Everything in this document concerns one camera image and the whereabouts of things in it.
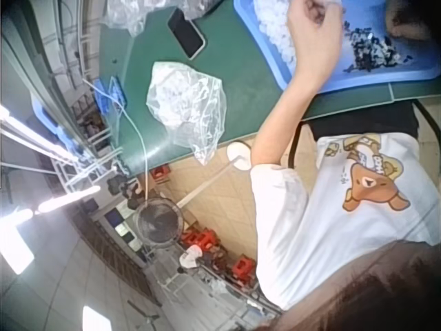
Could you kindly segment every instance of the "clear plastic bag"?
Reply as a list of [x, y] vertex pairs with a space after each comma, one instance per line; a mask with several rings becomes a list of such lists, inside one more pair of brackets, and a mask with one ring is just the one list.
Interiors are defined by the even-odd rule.
[[174, 144], [191, 148], [203, 165], [214, 156], [227, 111], [220, 79], [182, 63], [156, 62], [147, 106]]
[[184, 12], [185, 19], [198, 19], [204, 16], [222, 0], [181, 0], [178, 7]]
[[132, 37], [144, 31], [146, 16], [154, 10], [177, 6], [185, 19], [197, 19], [221, 0], [107, 0], [103, 23], [110, 28], [127, 29]]

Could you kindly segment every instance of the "smartphone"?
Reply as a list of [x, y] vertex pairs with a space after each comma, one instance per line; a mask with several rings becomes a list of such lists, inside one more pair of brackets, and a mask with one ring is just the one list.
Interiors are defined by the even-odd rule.
[[176, 9], [168, 21], [168, 27], [178, 40], [187, 57], [194, 59], [205, 47], [205, 40], [192, 21], [186, 21], [184, 13]]

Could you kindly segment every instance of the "green table surface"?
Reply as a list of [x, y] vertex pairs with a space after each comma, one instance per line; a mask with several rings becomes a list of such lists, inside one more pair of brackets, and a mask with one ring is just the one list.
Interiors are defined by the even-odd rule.
[[[101, 29], [100, 77], [108, 86], [116, 75], [127, 99], [127, 113], [143, 135], [149, 168], [180, 159], [190, 149], [174, 145], [165, 127], [153, 118], [145, 101], [155, 61], [177, 61], [222, 79], [227, 96], [225, 132], [220, 143], [256, 133], [281, 94], [276, 80], [251, 34], [225, 0], [213, 13], [198, 19], [205, 49], [190, 61], [167, 26], [173, 9], [147, 17], [144, 32], [131, 38], [125, 30]], [[401, 99], [441, 94], [441, 77], [431, 81], [378, 84], [316, 96], [305, 119], [365, 108]], [[128, 121], [121, 117], [119, 145], [132, 174], [143, 171], [141, 143]]]

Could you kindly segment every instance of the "cartoon bear graphic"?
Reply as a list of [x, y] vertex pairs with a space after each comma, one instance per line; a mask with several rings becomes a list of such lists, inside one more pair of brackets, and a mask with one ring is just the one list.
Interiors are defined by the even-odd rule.
[[343, 209], [354, 211], [362, 201], [388, 203], [395, 211], [410, 206], [394, 183], [403, 172], [402, 164], [380, 154], [378, 134], [350, 137], [345, 140], [343, 148], [349, 152], [348, 159], [355, 161], [351, 167], [352, 186], [346, 192]]
[[337, 155], [338, 152], [338, 144], [337, 143], [330, 143], [328, 145], [328, 148], [325, 150], [325, 156], [326, 157], [334, 157]]

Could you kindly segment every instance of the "factory floor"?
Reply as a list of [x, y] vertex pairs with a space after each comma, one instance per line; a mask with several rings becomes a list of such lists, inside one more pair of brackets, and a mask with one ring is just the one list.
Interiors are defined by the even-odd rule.
[[[432, 117], [441, 126], [441, 98], [423, 99]], [[435, 133], [416, 111], [420, 122], [420, 161], [432, 181], [439, 188], [440, 152]], [[252, 146], [254, 136], [242, 139]], [[287, 165], [289, 148], [282, 158]], [[308, 190], [312, 191], [316, 180], [316, 145], [309, 127], [304, 126], [296, 153], [296, 169]], [[194, 157], [170, 164], [169, 181], [157, 186], [158, 190], [173, 201], [179, 201], [203, 181], [228, 163], [226, 147], [219, 148], [208, 165], [202, 166]], [[248, 172], [231, 169], [201, 195], [197, 196], [183, 211], [187, 222], [198, 221], [202, 226], [216, 231], [222, 244], [233, 254], [257, 256], [255, 205]]]

